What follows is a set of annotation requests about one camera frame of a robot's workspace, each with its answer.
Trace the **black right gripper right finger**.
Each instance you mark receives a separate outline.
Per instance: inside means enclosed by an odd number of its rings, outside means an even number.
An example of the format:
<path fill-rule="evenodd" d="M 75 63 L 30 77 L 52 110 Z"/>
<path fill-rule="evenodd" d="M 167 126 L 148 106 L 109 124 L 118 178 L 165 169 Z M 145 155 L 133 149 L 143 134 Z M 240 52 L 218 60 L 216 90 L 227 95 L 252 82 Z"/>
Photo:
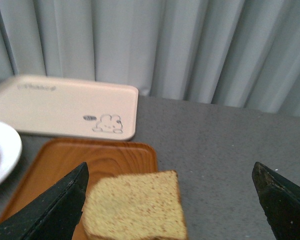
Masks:
<path fill-rule="evenodd" d="M 300 240 L 300 186 L 256 162 L 252 180 L 277 240 Z"/>

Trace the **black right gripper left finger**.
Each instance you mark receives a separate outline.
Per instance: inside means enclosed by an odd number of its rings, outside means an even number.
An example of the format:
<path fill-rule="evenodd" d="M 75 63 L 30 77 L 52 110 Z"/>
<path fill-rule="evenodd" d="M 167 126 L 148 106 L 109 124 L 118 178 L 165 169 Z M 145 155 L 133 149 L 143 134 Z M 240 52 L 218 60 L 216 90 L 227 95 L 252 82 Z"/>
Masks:
<path fill-rule="evenodd" d="M 89 171 L 81 163 L 0 223 L 0 240 L 70 240 L 82 216 Z"/>

